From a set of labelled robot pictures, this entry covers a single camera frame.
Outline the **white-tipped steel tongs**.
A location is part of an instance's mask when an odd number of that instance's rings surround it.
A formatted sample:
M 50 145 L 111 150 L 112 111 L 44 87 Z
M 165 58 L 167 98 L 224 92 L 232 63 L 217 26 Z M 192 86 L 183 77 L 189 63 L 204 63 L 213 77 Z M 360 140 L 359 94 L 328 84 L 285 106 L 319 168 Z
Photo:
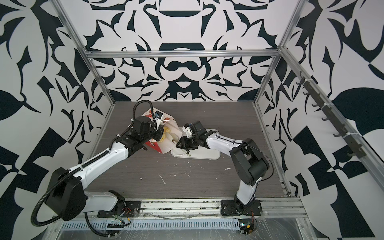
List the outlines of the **white-tipped steel tongs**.
M 180 138 L 173 133 L 167 133 L 167 138 L 172 142 L 175 147 L 171 150 L 171 154 L 176 158 L 189 158 L 191 157 L 190 153 L 187 150 L 177 148 L 176 145 L 179 142 Z

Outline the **yellow fake bread piece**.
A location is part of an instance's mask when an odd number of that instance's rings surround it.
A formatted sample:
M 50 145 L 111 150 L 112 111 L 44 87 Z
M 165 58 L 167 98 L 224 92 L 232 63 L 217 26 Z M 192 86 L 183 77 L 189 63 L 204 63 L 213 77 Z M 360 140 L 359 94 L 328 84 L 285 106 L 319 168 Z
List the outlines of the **yellow fake bread piece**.
M 171 133 L 170 128 L 164 127 L 163 128 L 163 134 L 162 134 L 162 137 L 159 140 L 159 143 L 163 142 L 167 138 L 167 135 L 169 135 L 170 133 Z

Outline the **red white paper bag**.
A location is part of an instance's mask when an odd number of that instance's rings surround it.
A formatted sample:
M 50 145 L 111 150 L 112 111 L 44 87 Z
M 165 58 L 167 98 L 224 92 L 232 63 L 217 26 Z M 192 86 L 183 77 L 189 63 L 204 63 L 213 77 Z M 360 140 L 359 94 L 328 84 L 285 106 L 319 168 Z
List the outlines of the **red white paper bag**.
M 157 133 L 157 136 L 154 139 L 150 139 L 148 142 L 146 142 L 146 145 L 161 154 L 165 154 L 171 151 L 175 147 L 175 145 L 173 145 L 168 138 L 166 138 L 163 142 L 159 143 L 159 140 L 163 134 L 163 128 L 164 127 L 170 128 L 171 133 L 176 134 L 179 138 L 182 137 L 182 131 L 179 129 L 178 124 L 174 119 L 174 117 L 166 113 L 164 113 L 164 116 L 162 117 L 161 120 L 156 120 L 156 122 L 158 124 L 159 133 Z

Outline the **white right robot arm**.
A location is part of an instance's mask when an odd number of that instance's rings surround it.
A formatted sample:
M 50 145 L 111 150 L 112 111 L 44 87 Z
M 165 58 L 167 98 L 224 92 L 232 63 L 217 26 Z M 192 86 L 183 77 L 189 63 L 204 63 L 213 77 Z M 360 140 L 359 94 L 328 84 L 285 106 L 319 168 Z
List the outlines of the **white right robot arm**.
M 270 169 L 268 158 L 252 139 L 244 141 L 223 137 L 218 131 L 207 131 L 201 122 L 197 121 L 183 126 L 185 135 L 176 144 L 178 149 L 186 153 L 203 147 L 216 150 L 231 157 L 240 186 L 234 197 L 234 204 L 239 213 L 245 214 L 251 210 L 256 201 L 256 190 Z

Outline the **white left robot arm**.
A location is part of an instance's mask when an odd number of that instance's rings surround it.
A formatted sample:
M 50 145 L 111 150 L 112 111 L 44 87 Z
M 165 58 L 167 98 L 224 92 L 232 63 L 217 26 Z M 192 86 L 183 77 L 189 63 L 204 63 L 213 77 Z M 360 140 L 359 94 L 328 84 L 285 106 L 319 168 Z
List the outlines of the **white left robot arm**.
M 32 211 L 32 225 L 42 227 L 59 219 L 69 221 L 79 214 L 95 211 L 122 215 L 125 201 L 120 194 L 87 192 L 86 188 L 108 169 L 142 149 L 149 140 L 159 141 L 164 133 L 163 119 L 160 113 L 153 119 L 139 116 L 103 152 L 68 170 L 54 171 L 46 193 Z

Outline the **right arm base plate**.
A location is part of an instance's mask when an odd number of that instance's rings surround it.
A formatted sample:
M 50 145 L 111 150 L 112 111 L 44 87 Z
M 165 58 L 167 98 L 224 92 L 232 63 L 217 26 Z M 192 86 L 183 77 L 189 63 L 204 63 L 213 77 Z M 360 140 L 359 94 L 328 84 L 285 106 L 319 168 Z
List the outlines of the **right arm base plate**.
M 243 205 L 238 200 L 221 200 L 221 215 L 229 216 L 261 216 L 262 206 L 259 200 L 251 200 L 247 205 Z

